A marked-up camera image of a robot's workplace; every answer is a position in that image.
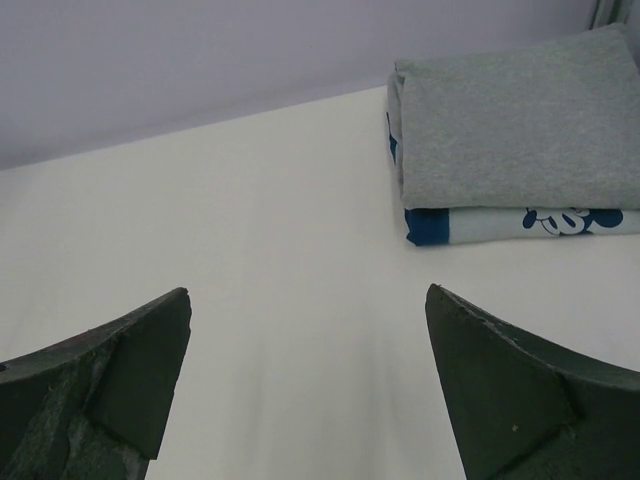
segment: navy blue fabric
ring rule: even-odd
[[[393,163],[396,163],[396,149],[398,142],[391,135],[389,125],[389,150]],[[418,247],[446,245],[449,243],[449,209],[448,208],[417,208],[404,211],[404,220],[409,227],[407,240]]]

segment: folded shirt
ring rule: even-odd
[[[389,134],[394,162],[398,143]],[[640,211],[545,208],[417,208],[405,210],[407,240],[417,246],[516,238],[640,233]]]
[[[398,61],[389,118],[409,210],[640,209],[640,75],[621,26]]]

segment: table surface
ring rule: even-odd
[[[384,107],[367,90],[0,172],[1,357],[189,288],[150,480],[463,479],[431,283],[640,370],[640,237],[412,247]]]

